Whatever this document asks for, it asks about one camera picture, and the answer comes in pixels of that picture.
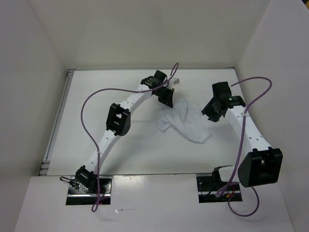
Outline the white fabric skirt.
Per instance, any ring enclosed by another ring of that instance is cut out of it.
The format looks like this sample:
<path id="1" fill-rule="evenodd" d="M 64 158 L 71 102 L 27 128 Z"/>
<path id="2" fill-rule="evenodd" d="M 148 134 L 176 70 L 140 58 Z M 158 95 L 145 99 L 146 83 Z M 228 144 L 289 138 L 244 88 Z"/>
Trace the white fabric skirt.
<path id="1" fill-rule="evenodd" d="M 202 121 L 200 108 L 185 98 L 177 100 L 172 108 L 160 109 L 155 113 L 153 121 L 161 132 L 174 129 L 184 139 L 195 144 L 204 144 L 212 137 Z"/>

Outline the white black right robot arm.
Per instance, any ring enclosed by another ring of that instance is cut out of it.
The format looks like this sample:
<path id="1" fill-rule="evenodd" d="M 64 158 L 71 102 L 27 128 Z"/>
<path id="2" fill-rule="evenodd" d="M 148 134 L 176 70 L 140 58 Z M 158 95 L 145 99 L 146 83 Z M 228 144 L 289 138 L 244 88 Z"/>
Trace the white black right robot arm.
<path id="1" fill-rule="evenodd" d="M 233 96 L 228 82 L 212 85 L 213 97 L 202 110 L 212 122 L 224 117 L 239 137 L 239 153 L 228 180 L 225 174 L 212 177 L 212 186 L 224 189 L 238 177 L 243 187 L 255 187 L 276 183 L 279 179 L 283 154 L 273 148 L 262 136 L 246 108 L 241 96 Z"/>

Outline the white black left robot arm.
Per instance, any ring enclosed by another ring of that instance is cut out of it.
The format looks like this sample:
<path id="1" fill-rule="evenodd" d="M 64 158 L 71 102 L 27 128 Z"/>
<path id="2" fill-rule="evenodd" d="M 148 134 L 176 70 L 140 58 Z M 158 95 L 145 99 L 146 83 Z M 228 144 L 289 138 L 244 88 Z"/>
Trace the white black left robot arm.
<path id="1" fill-rule="evenodd" d="M 97 189 L 97 193 L 100 194 L 99 172 L 101 166 L 115 143 L 120 137 L 125 136 L 129 132 L 131 127 L 131 116 L 145 100 L 155 95 L 158 97 L 160 103 L 170 108 L 173 107 L 173 86 L 175 85 L 173 81 L 175 81 L 175 73 L 176 68 L 173 68 L 170 76 L 167 77 L 165 73 L 157 70 L 153 76 L 142 79 L 136 90 L 103 88 L 90 94 L 85 99 L 80 113 L 81 124 L 86 134 L 94 143 L 96 150 L 87 163 L 80 167 L 75 174 L 75 180 L 83 192 L 91 193 Z M 109 90 L 129 92 L 131 95 L 119 104 L 111 104 L 103 138 L 97 143 L 85 126 L 83 119 L 84 108 L 86 103 L 95 94 Z"/>

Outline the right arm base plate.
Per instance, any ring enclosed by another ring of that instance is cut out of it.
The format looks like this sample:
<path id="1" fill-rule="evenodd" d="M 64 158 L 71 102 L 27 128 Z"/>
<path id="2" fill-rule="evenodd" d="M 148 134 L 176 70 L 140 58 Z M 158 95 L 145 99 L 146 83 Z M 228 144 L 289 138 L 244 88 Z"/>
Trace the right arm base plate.
<path id="1" fill-rule="evenodd" d="M 221 179 L 214 181 L 211 175 L 197 175 L 197 192 L 199 203 L 224 203 L 231 199 L 231 202 L 241 202 L 242 195 L 239 184 L 232 185 L 219 198 L 216 197 L 217 191 L 226 185 Z"/>

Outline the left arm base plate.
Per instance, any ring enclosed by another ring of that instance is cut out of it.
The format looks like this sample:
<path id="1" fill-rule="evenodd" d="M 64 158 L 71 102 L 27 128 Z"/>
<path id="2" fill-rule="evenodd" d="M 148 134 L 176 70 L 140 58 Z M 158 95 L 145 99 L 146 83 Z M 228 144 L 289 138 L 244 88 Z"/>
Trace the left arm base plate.
<path id="1" fill-rule="evenodd" d="M 93 205 L 98 199 L 98 189 L 92 190 L 82 187 L 77 183 L 74 176 L 60 177 L 61 181 L 69 184 L 66 205 Z M 110 205 L 112 191 L 112 177 L 100 176 L 100 202 L 99 205 Z"/>

